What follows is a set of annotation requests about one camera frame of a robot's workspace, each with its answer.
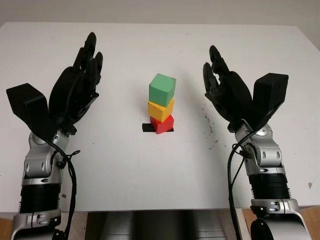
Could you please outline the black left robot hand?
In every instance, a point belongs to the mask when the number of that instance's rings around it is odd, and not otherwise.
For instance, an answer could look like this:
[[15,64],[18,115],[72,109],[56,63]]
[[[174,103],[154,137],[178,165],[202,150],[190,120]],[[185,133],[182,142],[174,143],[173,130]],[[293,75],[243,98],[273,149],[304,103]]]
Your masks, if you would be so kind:
[[50,93],[50,118],[67,135],[75,135],[77,123],[99,97],[96,87],[101,80],[103,55],[95,53],[97,37],[91,32],[78,51],[72,66],[67,67]]

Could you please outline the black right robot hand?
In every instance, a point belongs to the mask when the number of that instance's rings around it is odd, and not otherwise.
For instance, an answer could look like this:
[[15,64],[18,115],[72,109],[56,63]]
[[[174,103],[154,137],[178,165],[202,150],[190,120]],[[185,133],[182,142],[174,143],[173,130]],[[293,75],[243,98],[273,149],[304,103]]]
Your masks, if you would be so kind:
[[214,45],[209,48],[209,56],[211,63],[206,62],[202,70],[205,96],[222,118],[229,122],[229,132],[235,133],[252,106],[251,93],[241,77],[229,70]]

